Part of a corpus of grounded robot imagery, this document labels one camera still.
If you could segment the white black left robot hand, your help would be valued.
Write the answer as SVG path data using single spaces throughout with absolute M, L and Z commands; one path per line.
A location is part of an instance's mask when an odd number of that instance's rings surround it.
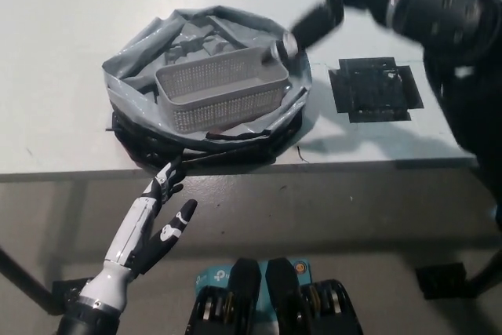
M 183 187 L 184 177 L 181 159 L 175 158 L 152 178 L 134 200 L 109 246 L 104 258 L 106 272 L 121 272 L 134 279 L 146 274 L 176 245 L 198 205 L 194 199 L 160 231 L 151 232 L 162 207 Z

